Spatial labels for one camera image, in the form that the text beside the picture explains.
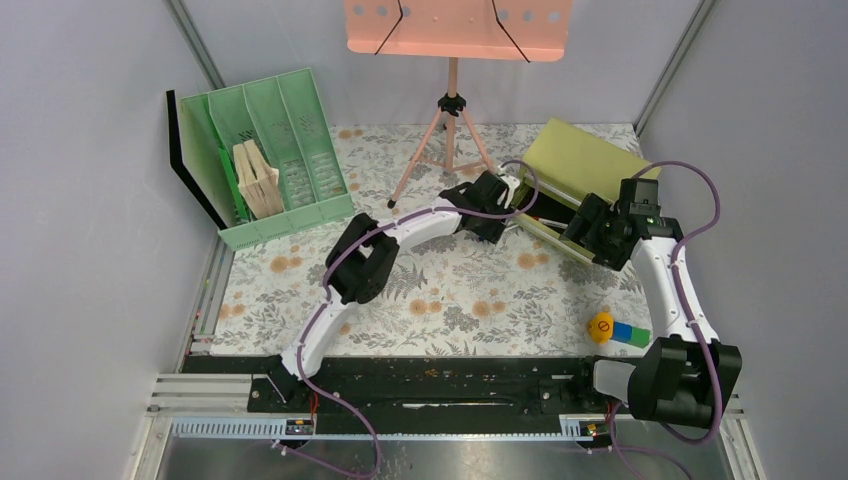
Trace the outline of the red whiteboard marker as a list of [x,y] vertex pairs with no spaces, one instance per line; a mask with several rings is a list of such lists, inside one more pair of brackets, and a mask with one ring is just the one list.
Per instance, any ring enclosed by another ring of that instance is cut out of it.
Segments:
[[559,221],[556,221],[556,220],[545,219],[545,218],[541,218],[541,217],[535,217],[535,220],[537,222],[541,223],[542,225],[545,225],[545,226],[547,226],[549,228],[553,228],[553,229],[565,230],[568,227],[567,223],[559,222]]

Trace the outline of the yellow-green drawer cabinet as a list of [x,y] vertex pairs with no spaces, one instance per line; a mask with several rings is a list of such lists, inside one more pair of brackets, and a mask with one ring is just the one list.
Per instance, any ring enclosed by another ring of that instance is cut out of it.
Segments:
[[565,224],[567,214],[574,213],[590,193],[614,202],[621,180],[648,165],[632,125],[573,125],[555,117],[541,128],[523,161],[522,183],[513,205],[526,205],[537,188],[539,196],[533,204],[537,211],[522,214],[513,222],[584,264],[592,262],[593,254],[562,239],[557,230],[543,222]]

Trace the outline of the purple 52-storey treehouse book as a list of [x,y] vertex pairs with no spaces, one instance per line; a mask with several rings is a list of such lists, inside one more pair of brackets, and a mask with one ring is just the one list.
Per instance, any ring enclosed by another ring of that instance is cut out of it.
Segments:
[[269,211],[265,205],[256,172],[252,167],[249,154],[243,143],[233,146],[233,158],[240,194],[257,219],[266,218]]

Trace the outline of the green plastic folder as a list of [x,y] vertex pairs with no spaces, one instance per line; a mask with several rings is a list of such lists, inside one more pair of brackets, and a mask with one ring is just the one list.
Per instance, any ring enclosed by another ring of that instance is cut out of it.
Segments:
[[211,93],[206,92],[202,94],[203,96],[203,109],[206,116],[206,121],[208,123],[211,134],[214,138],[214,142],[216,144],[216,149],[218,152],[219,160],[222,165],[222,169],[224,172],[224,178],[226,181],[227,192],[229,193],[231,200],[234,203],[234,215],[235,215],[235,224],[242,225],[248,223],[252,217],[247,207],[247,204],[242,197],[238,185],[234,163],[232,160],[232,155],[227,148],[226,142],[219,131],[217,123],[212,115],[212,107],[211,107]]

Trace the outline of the white sketch pad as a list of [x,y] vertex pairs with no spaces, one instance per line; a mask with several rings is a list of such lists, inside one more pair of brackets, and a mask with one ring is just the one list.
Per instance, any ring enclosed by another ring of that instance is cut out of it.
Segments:
[[202,94],[180,98],[168,90],[165,101],[172,170],[219,229],[234,226],[234,203],[206,121]]

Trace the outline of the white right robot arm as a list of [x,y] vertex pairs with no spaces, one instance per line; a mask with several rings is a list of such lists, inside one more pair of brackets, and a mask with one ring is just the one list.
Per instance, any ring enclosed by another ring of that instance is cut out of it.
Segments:
[[632,266],[653,330],[639,360],[592,359],[573,396],[589,412],[614,398],[639,420],[717,429],[741,372],[741,353],[709,325],[688,273],[686,238],[677,220],[662,216],[658,191],[653,179],[626,178],[614,202],[590,193],[563,234],[597,265]]

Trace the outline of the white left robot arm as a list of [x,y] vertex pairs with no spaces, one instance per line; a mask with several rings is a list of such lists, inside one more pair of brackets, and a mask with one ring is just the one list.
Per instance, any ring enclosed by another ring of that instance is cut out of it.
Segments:
[[326,258],[322,301],[281,353],[281,365],[268,373],[272,398],[288,411],[307,404],[307,380],[318,373],[340,325],[380,295],[399,253],[462,231],[497,243],[507,221],[518,215],[511,203],[520,185],[513,175],[485,171],[399,219],[354,216]]

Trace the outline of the yellow blue green toy block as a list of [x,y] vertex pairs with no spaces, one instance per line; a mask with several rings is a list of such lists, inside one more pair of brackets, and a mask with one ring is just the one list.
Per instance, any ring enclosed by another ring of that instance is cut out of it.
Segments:
[[637,348],[646,348],[652,340],[649,330],[618,322],[605,311],[598,313],[588,323],[587,330],[591,340],[596,344],[614,341]]

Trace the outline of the floral table mat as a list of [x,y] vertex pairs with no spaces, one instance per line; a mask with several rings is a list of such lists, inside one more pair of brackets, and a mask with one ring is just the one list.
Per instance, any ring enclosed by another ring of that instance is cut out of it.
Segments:
[[[386,202],[423,134],[421,125],[335,126],[337,158],[355,209],[400,217],[437,194],[473,180],[419,164],[397,206]],[[345,222],[328,223],[235,254],[210,352],[280,353],[310,318],[324,292],[330,248]],[[589,321],[607,311],[649,328],[642,286],[631,268],[585,265],[517,227],[491,245],[466,233],[403,252],[389,284],[343,321],[335,356],[629,355],[619,342],[594,343]]]

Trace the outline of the pink music stand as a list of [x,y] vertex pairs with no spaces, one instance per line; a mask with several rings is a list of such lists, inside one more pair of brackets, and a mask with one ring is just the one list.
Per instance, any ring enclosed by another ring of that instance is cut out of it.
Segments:
[[[447,61],[447,89],[436,113],[387,205],[396,206],[410,176],[425,163],[423,152],[438,126],[446,131],[445,154],[435,166],[446,172],[495,168],[466,100],[459,93],[463,59],[546,63],[560,60],[566,51],[570,1],[346,1],[347,47],[354,53],[442,57]],[[480,158],[456,164],[456,129],[463,121]]]

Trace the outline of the green plastic file organizer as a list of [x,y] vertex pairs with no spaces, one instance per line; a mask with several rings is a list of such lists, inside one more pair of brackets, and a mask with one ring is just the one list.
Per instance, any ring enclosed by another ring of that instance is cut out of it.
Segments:
[[254,140],[278,169],[284,211],[219,229],[233,251],[348,218],[354,205],[309,68],[210,91],[212,115],[233,146]]

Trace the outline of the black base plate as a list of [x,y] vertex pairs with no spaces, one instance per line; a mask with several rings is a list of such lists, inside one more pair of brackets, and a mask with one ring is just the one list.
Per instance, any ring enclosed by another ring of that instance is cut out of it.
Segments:
[[[562,417],[605,419],[587,357],[327,357],[312,382],[288,380],[277,356],[189,356],[185,374],[248,374],[250,413],[303,414],[323,435],[364,434],[364,415],[390,435],[560,434]],[[341,398],[357,414],[336,403]]]

